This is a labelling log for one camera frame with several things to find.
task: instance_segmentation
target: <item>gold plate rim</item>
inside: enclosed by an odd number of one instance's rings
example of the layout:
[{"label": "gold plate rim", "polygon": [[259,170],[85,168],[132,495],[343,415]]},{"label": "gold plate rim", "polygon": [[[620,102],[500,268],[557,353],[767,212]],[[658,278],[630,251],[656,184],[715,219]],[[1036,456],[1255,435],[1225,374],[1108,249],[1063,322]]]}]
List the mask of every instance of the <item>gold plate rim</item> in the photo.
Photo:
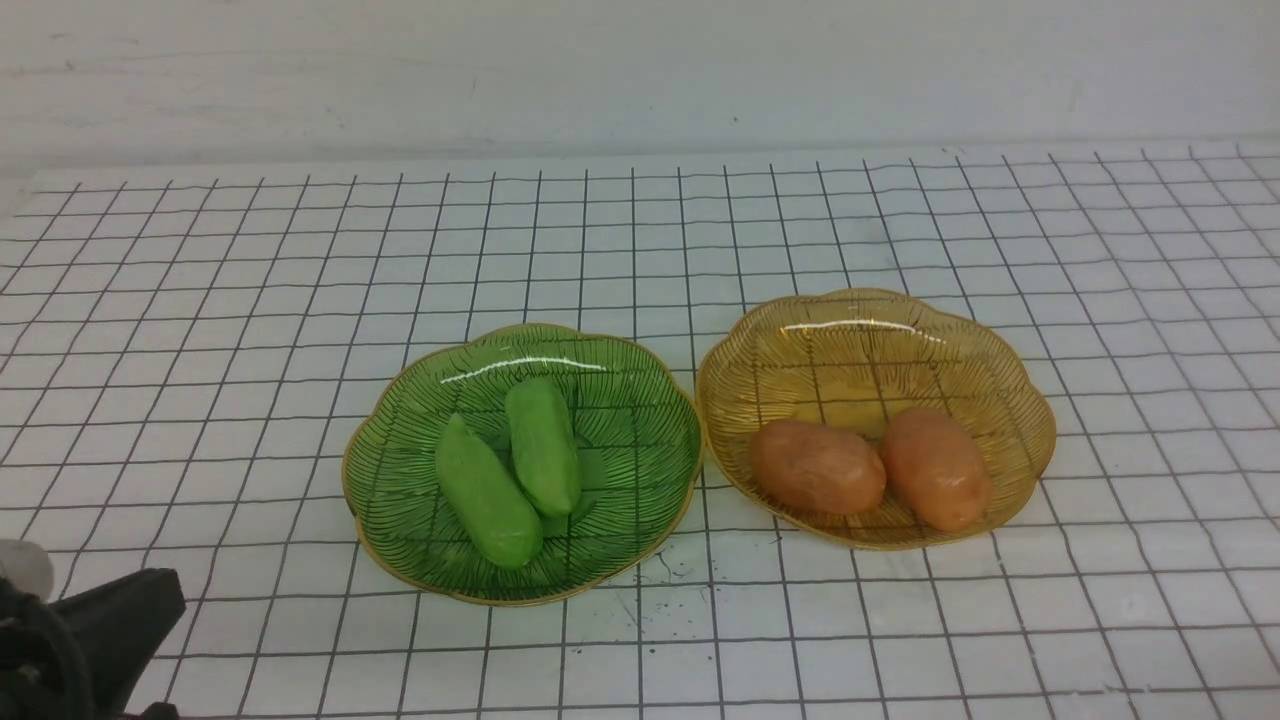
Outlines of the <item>gold plate rim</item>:
[{"label": "gold plate rim", "polygon": [[[1012,503],[1014,512],[1010,515],[1010,519],[1012,519],[1015,515],[1018,515],[1018,512],[1021,511],[1023,507],[1027,506],[1027,503],[1032,498],[1032,495],[1036,493],[1036,484],[1039,482],[1041,475],[1044,474],[1044,470],[1048,468],[1048,464],[1053,459],[1053,454],[1057,451],[1057,419],[1055,418],[1053,409],[1048,404],[1048,400],[1044,397],[1044,393],[1041,392],[1041,389],[1038,387],[1036,387],[1036,383],[1032,382],[1030,373],[1027,372],[1027,365],[1025,365],[1025,363],[1023,363],[1021,356],[1018,354],[1018,351],[1014,350],[1014,346],[1009,345],[1009,342],[1005,338],[1000,337],[1000,333],[997,333],[996,331],[988,328],[987,325],[983,325],[982,323],[978,323],[977,320],[973,320],[970,318],[965,318],[964,315],[956,315],[955,313],[947,313],[946,310],[938,310],[937,307],[929,305],[928,302],[924,302],[923,300],[920,300],[918,297],[913,297],[913,296],[902,293],[902,292],[896,292],[896,291],[892,291],[892,290],[884,290],[884,288],[878,288],[878,287],[851,287],[851,288],[844,288],[844,290],[836,290],[836,291],[832,291],[832,292],[826,292],[826,293],[822,293],[822,295],[787,295],[787,296],[783,296],[783,297],[774,297],[773,300],[769,300],[768,302],[762,302],[760,305],[756,305],[751,310],[746,311],[741,318],[739,318],[737,322],[733,323],[733,327],[730,328],[728,333],[726,333],[724,337],[719,340],[719,342],[717,342],[716,345],[713,345],[712,348],[709,351],[707,351],[707,355],[703,359],[703,363],[700,364],[699,369],[707,366],[708,359],[710,359],[712,356],[714,356],[717,352],[722,352],[723,348],[726,347],[726,343],[730,341],[730,338],[732,338],[735,333],[742,332],[750,324],[750,322],[753,320],[754,316],[764,313],[765,310],[768,310],[771,307],[774,307],[774,306],[778,306],[778,305],[785,305],[785,304],[788,304],[788,302],[796,302],[796,301],[842,300],[842,299],[850,299],[850,300],[852,300],[855,297],[868,297],[868,296],[877,296],[877,295],[881,296],[881,297],[883,297],[883,299],[886,299],[886,300],[893,300],[893,301],[897,301],[897,302],[904,302],[904,304],[908,304],[908,305],[914,305],[914,306],[919,307],[923,313],[929,314],[929,315],[941,316],[941,318],[951,319],[951,320],[955,320],[955,322],[959,322],[959,323],[963,323],[963,324],[966,324],[966,325],[972,325],[978,332],[984,333],[984,334],[995,338],[997,341],[997,343],[998,343],[1000,347],[1002,347],[1006,352],[1010,354],[1010,356],[1012,356],[1012,357],[1015,357],[1018,360],[1019,375],[1015,377],[1015,378],[1012,378],[1012,379],[1016,380],[1016,382],[1019,382],[1019,383],[1021,383],[1021,384],[1024,384],[1027,388],[1029,388],[1032,391],[1032,395],[1034,396],[1034,401],[1041,406],[1041,410],[1043,410],[1043,415],[1047,418],[1048,429],[1051,430],[1050,432],[1050,438],[1051,439],[1050,439],[1050,443],[1048,443],[1048,451],[1044,454],[1044,456],[1042,459],[1037,459],[1037,464],[1033,466],[1034,471],[1032,473],[1032,482],[1025,483],[1027,484],[1025,492],[1020,493],[1020,496],[1016,497],[1015,502]],[[710,455],[712,460],[716,462],[716,466],[719,469],[721,474],[724,475],[724,478],[735,488],[737,488],[739,492],[741,492],[744,496],[746,496],[748,500],[750,500],[755,505],[763,507],[771,515],[774,515],[777,518],[781,518],[781,519],[786,520],[787,523],[791,523],[792,525],[795,525],[800,530],[815,534],[818,537],[826,538],[828,541],[832,541],[835,543],[838,543],[838,544],[842,544],[842,546],[846,546],[846,547],[850,547],[850,548],[892,552],[892,551],[900,551],[900,550],[915,550],[915,548],[920,548],[920,547],[931,547],[931,546],[948,544],[948,543],[954,543],[954,542],[960,542],[963,539],[968,539],[968,538],[972,538],[972,537],[975,537],[975,536],[980,536],[980,534],[988,533],[988,532],[991,532],[991,530],[993,530],[996,528],[1004,527],[1009,521],[1009,520],[1005,520],[1005,523],[1000,523],[997,525],[974,525],[972,530],[960,530],[957,533],[950,533],[947,537],[920,538],[918,541],[897,541],[897,542],[864,541],[864,539],[858,539],[858,538],[838,536],[838,534],[831,533],[828,530],[824,530],[822,528],[818,528],[815,525],[812,525],[812,524],[809,524],[809,523],[806,523],[806,521],[796,518],[795,515],[787,512],[785,509],[774,507],[774,506],[769,505],[768,502],[764,502],[756,492],[753,492],[750,488],[748,488],[748,487],[744,486],[741,478],[736,478],[736,477],[731,475],[728,471],[726,471],[726,469],[724,469],[724,465],[726,465],[724,460],[721,457],[719,452],[717,452],[716,445],[710,442],[712,428],[710,428],[710,420],[707,419],[710,415],[705,410],[707,398],[705,398],[705,395],[704,395],[705,391],[703,389],[704,387],[705,387],[704,383],[699,383],[699,382],[695,380],[695,383],[694,383],[694,398],[695,398],[695,402],[698,405],[699,418],[701,419],[703,432],[707,434],[707,437],[704,437],[704,439],[703,439],[703,445],[707,448],[707,452]]]}]

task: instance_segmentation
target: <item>table surface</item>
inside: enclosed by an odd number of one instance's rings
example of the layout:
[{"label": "table surface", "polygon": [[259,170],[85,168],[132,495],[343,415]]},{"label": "table surface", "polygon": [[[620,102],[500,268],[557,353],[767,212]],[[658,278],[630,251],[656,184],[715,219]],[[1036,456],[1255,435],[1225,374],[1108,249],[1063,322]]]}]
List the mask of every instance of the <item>table surface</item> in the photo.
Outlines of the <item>table surface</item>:
[{"label": "table surface", "polygon": [[[0,225],[0,536],[174,568],[134,708],[192,717],[1211,719],[1280,701],[1280,145],[152,168]],[[691,388],[749,307],[876,286],[996,329],[1060,438],[1007,527],[850,552],[708,464],[659,556],[531,609],[358,548],[346,441],[520,322]]]}]

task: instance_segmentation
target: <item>green cucumber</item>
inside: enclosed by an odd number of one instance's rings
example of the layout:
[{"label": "green cucumber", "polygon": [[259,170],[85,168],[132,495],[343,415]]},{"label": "green cucumber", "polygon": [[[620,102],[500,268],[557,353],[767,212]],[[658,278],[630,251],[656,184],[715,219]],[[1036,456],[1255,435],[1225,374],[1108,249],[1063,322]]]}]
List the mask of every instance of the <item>green cucumber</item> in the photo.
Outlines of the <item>green cucumber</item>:
[{"label": "green cucumber", "polygon": [[467,537],[499,568],[524,568],[543,550],[543,525],[493,450],[449,418],[435,446],[435,477]]},{"label": "green cucumber", "polygon": [[543,518],[543,537],[561,538],[568,534],[570,525],[576,525],[595,507],[595,501],[604,492],[604,455],[594,447],[580,447],[577,464],[581,468],[582,498],[568,518]]},{"label": "green cucumber", "polygon": [[547,378],[531,378],[507,392],[511,460],[516,479],[539,512],[563,518],[582,496],[577,442],[564,396]]}]

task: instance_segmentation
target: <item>potato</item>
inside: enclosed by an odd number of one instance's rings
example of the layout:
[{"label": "potato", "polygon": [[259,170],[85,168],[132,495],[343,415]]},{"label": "potato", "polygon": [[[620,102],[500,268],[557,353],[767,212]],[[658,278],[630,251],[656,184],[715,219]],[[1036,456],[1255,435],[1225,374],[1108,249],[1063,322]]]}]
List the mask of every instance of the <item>potato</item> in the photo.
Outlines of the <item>potato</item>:
[{"label": "potato", "polygon": [[856,515],[884,495],[884,465],[858,433],[804,420],[774,420],[751,437],[760,489],[797,510]]},{"label": "potato", "polygon": [[992,482],[982,450],[946,413],[909,407],[881,438],[890,488],[933,528],[961,530],[982,518]]}]

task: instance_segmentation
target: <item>scalloped plate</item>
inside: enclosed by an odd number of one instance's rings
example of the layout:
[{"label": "scalloped plate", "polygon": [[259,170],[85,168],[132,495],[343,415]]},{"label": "scalloped plate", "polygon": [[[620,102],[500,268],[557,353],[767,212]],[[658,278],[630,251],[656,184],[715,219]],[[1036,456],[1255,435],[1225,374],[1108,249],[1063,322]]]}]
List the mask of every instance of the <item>scalloped plate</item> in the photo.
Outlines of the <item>scalloped plate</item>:
[{"label": "scalloped plate", "polygon": [[[503,397],[532,375],[564,393],[594,498],[585,516],[547,536],[529,565],[502,570],[472,547],[438,492],[434,447],[457,411],[503,456]],[[657,550],[689,507],[701,455],[694,404],[652,352],[526,324],[404,368],[352,436],[342,478],[361,543],[393,575],[470,602],[532,605],[588,589]]]},{"label": "scalloped plate", "polygon": [[[781,297],[744,315],[707,355],[698,406],[712,456],[748,497],[774,515],[868,550],[952,542],[1007,523],[1053,456],[1057,429],[1018,354],[973,320],[884,290]],[[982,520],[956,533],[924,525],[891,492],[861,515],[785,507],[748,462],[762,425],[800,418],[878,442],[887,418],[913,405],[947,411],[978,442],[995,480]]]}]

